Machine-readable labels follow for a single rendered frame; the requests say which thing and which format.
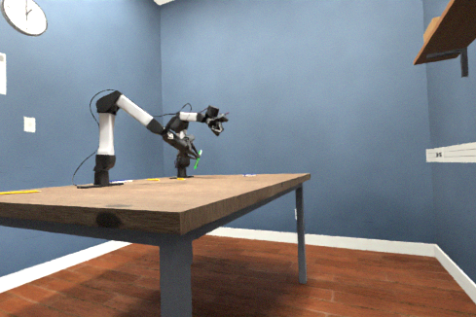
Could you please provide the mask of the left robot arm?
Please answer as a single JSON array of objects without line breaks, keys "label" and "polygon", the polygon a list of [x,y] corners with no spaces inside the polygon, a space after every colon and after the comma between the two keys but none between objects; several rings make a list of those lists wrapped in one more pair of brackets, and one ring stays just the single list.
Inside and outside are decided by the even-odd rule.
[{"label": "left robot arm", "polygon": [[[175,115],[178,119],[180,119],[182,122],[186,124],[186,126],[183,128],[184,132],[187,133],[187,129],[189,126],[189,122],[198,122],[198,123],[208,123],[209,120],[213,118],[217,118],[219,112],[219,108],[208,105],[207,112],[205,114],[202,113],[182,113],[182,112],[177,112],[178,114]],[[190,114],[190,116],[189,116]],[[188,118],[189,116],[189,118]],[[187,119],[188,118],[188,119]],[[187,120],[187,121],[186,121]],[[224,114],[221,114],[218,117],[218,120],[221,123],[227,122],[228,117],[225,116]],[[186,122],[185,122],[186,121]],[[176,133],[177,136],[179,136],[181,139],[185,136],[183,134],[183,130],[179,133]],[[175,168],[177,168],[177,177],[170,177],[169,179],[183,179],[183,178],[192,178],[194,176],[187,176],[186,173],[186,168],[190,164],[190,159],[189,158],[176,158],[177,163],[175,165]]]}]

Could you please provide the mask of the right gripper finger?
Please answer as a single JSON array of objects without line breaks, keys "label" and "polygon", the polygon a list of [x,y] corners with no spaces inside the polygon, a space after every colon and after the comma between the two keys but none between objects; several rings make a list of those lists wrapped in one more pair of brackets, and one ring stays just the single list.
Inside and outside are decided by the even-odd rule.
[{"label": "right gripper finger", "polygon": [[[195,151],[196,154],[192,151],[192,149]],[[201,156],[199,155],[199,153],[197,152],[196,147],[195,147],[194,144],[192,144],[191,149],[190,149],[190,151],[188,152],[188,154],[189,154],[189,155],[192,155],[192,156],[194,156],[194,157],[197,157],[197,158],[200,158],[200,157],[201,157]]]},{"label": "right gripper finger", "polygon": [[183,158],[184,159],[197,159],[197,157],[188,156],[188,153]]}]

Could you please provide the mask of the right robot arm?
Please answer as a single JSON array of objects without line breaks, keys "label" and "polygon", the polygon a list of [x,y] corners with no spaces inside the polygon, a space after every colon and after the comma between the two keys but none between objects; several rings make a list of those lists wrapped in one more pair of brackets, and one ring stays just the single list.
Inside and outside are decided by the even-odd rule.
[{"label": "right robot arm", "polygon": [[172,131],[180,134],[186,126],[184,122],[173,116],[164,127],[117,90],[99,98],[95,106],[99,114],[99,148],[98,155],[95,155],[94,183],[89,186],[79,186],[77,189],[112,187],[124,184],[110,183],[108,172],[116,163],[116,156],[114,156],[114,121],[120,108],[146,126],[151,132],[161,135],[169,145],[177,137]]}]

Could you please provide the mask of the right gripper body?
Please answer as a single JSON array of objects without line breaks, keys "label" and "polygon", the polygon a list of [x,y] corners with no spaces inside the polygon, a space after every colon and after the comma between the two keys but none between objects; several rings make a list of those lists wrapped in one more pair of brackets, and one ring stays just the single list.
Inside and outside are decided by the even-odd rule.
[{"label": "right gripper body", "polygon": [[176,150],[178,150],[178,153],[177,153],[177,157],[181,157],[183,158],[191,149],[191,146],[192,144],[194,143],[192,140],[192,138],[190,138],[189,140],[186,139],[188,136],[190,136],[191,134],[189,135],[185,135],[182,139],[177,136],[176,137],[176,140],[170,145],[172,146],[173,148],[175,148]]}]

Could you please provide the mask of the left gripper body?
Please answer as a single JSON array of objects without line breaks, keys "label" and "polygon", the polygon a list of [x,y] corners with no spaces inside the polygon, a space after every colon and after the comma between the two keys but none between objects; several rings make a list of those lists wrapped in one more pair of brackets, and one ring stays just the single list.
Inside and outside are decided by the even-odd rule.
[{"label": "left gripper body", "polygon": [[[218,116],[218,117],[219,117],[219,116]],[[218,117],[217,117],[217,119],[216,119],[216,118],[213,118],[213,119],[209,120],[208,123],[207,123],[207,126],[208,126],[209,128],[212,128],[216,123],[220,122],[220,121],[218,120]],[[220,123],[221,123],[221,122],[220,122]],[[218,136],[219,133],[216,133],[215,135]]]}]

